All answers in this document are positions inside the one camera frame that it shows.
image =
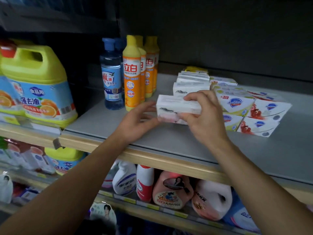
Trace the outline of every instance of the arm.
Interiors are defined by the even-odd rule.
[[[155,102],[129,112],[100,146],[77,166],[43,190],[0,227],[0,234],[71,234],[91,207],[112,164],[124,148],[159,124],[143,112],[155,111]]]
[[[251,162],[228,138],[223,113],[212,91],[193,92],[201,115],[182,113],[194,136],[217,159],[263,234],[312,234],[313,213]]]

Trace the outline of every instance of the red and white bottle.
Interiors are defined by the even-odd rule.
[[[154,182],[154,168],[137,166],[137,195],[141,201],[150,202]]]

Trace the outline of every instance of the hand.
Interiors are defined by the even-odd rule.
[[[201,105],[201,115],[198,117],[190,113],[179,114],[179,117],[188,123],[198,141],[210,150],[222,147],[224,143],[231,143],[226,134],[222,108],[213,91],[192,92],[186,95],[184,100],[198,101]]]
[[[144,102],[132,109],[125,115],[113,134],[126,145],[141,138],[160,123],[156,117],[144,114],[144,112],[156,112],[156,108],[153,107],[155,104],[155,102]]]

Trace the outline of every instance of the dark wall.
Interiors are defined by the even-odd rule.
[[[119,0],[121,35],[160,60],[313,81],[312,0]]]

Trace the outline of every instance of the yellow dish soap bottle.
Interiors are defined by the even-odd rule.
[[[146,60],[146,98],[152,96],[154,70],[155,70],[155,49],[153,46],[153,36],[146,37],[145,50],[147,52]]]
[[[141,53],[136,38],[127,35],[127,46],[123,51],[125,108],[132,110],[140,104]]]
[[[157,36],[153,37],[153,46],[154,46],[154,49],[156,51],[156,58],[155,58],[156,62],[155,62],[155,66],[154,66],[155,70],[154,70],[154,79],[153,79],[153,92],[155,92],[157,89],[156,84],[157,84],[157,73],[158,73],[158,69],[159,69],[159,54],[160,54],[160,48],[157,44]]]
[[[26,116],[64,128],[77,118],[66,72],[52,48],[20,45],[1,67],[20,96]]]
[[[55,171],[59,175],[64,175],[69,169],[76,166],[85,158],[85,153],[83,151],[72,148],[45,148],[45,153],[51,159]]]
[[[0,112],[13,114],[13,115],[25,115],[22,104],[19,100],[17,93],[13,86],[3,75],[0,68]]]
[[[141,53],[140,102],[144,102],[145,97],[146,97],[146,55],[147,55],[147,52],[143,49],[143,44],[142,44],[143,37],[140,35],[135,35],[135,38],[136,38],[136,43],[137,43],[138,49]]]

